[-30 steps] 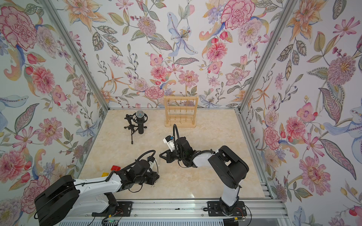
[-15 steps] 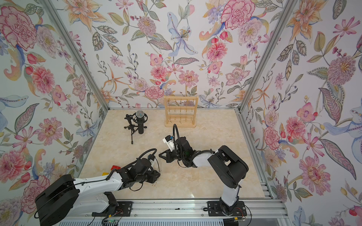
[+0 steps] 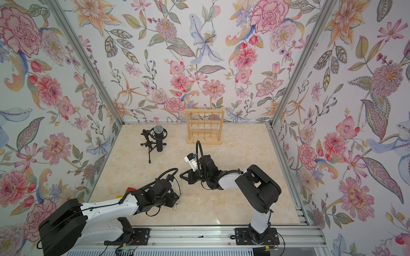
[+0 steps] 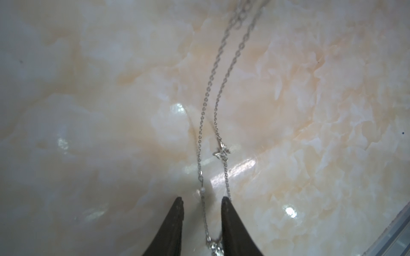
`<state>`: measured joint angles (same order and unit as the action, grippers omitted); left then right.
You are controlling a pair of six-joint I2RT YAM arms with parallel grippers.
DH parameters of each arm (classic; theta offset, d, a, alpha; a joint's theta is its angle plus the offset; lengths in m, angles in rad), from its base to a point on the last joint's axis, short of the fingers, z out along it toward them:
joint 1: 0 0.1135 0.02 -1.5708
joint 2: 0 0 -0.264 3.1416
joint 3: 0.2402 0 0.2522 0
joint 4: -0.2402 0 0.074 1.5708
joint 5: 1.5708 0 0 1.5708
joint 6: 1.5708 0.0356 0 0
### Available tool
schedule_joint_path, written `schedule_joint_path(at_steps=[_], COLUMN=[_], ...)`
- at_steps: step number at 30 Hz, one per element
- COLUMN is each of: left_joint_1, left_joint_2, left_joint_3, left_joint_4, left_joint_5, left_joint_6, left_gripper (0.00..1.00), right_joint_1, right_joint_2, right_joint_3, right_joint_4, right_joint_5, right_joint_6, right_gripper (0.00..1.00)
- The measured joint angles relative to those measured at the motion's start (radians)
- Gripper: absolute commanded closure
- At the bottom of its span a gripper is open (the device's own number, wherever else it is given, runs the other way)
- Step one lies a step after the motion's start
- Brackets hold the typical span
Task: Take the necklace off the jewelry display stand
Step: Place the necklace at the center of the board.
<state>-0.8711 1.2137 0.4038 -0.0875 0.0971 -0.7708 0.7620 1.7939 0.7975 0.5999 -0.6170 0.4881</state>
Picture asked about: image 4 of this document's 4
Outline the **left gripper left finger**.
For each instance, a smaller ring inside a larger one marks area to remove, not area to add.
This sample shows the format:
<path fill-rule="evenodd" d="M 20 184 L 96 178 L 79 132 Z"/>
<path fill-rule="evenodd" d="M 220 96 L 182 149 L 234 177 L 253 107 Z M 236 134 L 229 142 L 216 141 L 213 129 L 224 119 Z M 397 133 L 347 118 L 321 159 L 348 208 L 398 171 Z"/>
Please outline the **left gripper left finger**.
<path fill-rule="evenodd" d="M 183 220 L 184 202 L 177 197 L 143 256 L 180 256 Z"/>

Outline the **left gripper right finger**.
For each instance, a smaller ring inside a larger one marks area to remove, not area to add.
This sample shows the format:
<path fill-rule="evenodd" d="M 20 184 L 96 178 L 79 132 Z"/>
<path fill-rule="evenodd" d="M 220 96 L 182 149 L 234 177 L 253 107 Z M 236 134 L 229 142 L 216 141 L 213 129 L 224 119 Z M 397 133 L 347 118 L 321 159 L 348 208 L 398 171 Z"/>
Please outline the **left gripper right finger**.
<path fill-rule="evenodd" d="M 222 242 L 225 256 L 263 256 L 246 230 L 232 202 L 226 196 L 221 203 Z"/>

